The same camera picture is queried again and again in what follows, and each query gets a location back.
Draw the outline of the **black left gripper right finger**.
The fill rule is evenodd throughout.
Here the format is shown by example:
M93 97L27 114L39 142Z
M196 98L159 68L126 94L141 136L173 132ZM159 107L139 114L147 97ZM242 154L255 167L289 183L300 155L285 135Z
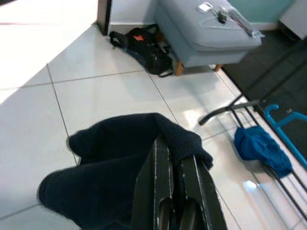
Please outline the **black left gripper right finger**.
M184 188L181 230L225 230L227 224L213 179L204 162L195 156L179 168Z

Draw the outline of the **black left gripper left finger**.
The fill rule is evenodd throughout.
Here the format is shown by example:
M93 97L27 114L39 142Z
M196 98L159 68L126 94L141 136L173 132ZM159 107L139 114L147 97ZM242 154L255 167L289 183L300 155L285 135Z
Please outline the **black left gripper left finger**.
M171 155L164 138L157 138L135 183L132 230L169 230L174 190Z

